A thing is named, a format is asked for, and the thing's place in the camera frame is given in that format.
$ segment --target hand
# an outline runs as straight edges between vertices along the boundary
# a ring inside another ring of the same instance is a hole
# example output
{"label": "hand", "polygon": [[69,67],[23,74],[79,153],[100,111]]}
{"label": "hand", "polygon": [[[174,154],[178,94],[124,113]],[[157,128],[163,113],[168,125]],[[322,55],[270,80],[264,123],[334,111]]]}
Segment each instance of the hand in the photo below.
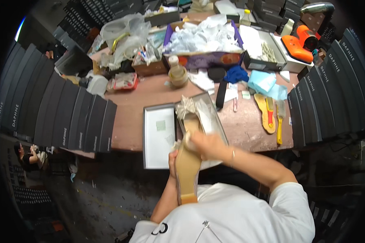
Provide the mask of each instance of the hand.
{"label": "hand", "polygon": [[172,177],[173,179],[176,178],[176,168],[174,165],[178,152],[179,151],[176,149],[175,151],[169,153],[169,177]]}
{"label": "hand", "polygon": [[203,160],[232,159],[232,149],[226,146],[218,134],[204,135],[196,131],[191,135],[190,141],[196,146]]}

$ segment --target shoe sole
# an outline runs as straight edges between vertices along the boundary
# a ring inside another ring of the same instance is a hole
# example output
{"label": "shoe sole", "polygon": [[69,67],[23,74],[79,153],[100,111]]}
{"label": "shoe sole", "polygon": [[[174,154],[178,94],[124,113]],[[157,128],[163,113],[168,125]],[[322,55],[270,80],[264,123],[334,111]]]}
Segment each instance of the shoe sole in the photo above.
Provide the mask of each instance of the shoe sole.
{"label": "shoe sole", "polygon": [[[184,127],[191,134],[197,130],[203,131],[197,116],[193,119],[184,119]],[[180,186],[180,204],[197,202],[195,182],[201,162],[199,154],[187,149],[185,144],[180,146],[175,164]]]}

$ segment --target white t-shirt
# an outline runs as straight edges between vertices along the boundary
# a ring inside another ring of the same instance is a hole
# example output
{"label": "white t-shirt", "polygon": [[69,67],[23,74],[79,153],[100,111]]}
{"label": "white t-shirt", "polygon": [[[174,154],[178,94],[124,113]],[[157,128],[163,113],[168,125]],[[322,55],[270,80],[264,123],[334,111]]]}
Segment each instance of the white t-shirt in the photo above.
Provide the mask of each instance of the white t-shirt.
{"label": "white t-shirt", "polygon": [[307,194],[298,183],[279,185],[269,204],[223,183],[199,185],[197,194],[198,203],[177,207],[160,224],[139,221],[130,243],[311,243],[315,236]]}

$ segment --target black shirt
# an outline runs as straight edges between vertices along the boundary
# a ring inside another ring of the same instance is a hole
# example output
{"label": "black shirt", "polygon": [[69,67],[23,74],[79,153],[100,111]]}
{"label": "black shirt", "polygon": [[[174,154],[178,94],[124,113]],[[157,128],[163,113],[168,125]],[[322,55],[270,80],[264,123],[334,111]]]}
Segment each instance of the black shirt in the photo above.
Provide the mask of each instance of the black shirt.
{"label": "black shirt", "polygon": [[31,156],[32,156],[31,153],[25,154],[23,156],[22,162],[23,162],[24,170],[27,171],[27,172],[38,171],[39,170],[38,163],[30,164],[30,157]]}

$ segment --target white bottle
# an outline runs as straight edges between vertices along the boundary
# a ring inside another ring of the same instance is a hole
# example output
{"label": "white bottle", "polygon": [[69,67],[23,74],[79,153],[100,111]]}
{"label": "white bottle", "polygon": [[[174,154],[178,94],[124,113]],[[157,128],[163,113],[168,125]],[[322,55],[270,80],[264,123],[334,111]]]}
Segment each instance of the white bottle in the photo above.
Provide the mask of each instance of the white bottle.
{"label": "white bottle", "polygon": [[285,24],[284,28],[282,29],[281,37],[283,37],[284,35],[291,34],[294,23],[295,22],[293,21],[293,19],[288,19],[288,22]]}
{"label": "white bottle", "polygon": [[243,15],[243,17],[239,21],[239,23],[241,25],[250,26],[251,23],[250,23],[249,15],[250,15],[250,10],[249,9],[245,9],[245,14]]}

